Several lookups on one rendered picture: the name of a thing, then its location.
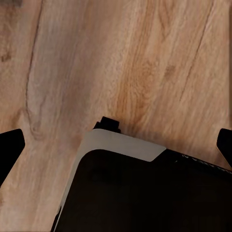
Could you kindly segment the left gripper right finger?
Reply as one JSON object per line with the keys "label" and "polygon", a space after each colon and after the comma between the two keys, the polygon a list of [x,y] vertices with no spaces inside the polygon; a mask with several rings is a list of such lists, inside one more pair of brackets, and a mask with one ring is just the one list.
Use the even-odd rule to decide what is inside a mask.
{"label": "left gripper right finger", "polygon": [[232,130],[222,128],[218,134],[217,146],[232,167]]}

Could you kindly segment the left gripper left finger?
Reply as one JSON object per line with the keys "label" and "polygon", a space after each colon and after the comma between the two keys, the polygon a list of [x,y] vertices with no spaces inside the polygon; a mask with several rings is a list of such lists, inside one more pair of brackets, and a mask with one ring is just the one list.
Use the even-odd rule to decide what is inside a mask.
{"label": "left gripper left finger", "polygon": [[21,129],[0,134],[0,187],[25,147]]}

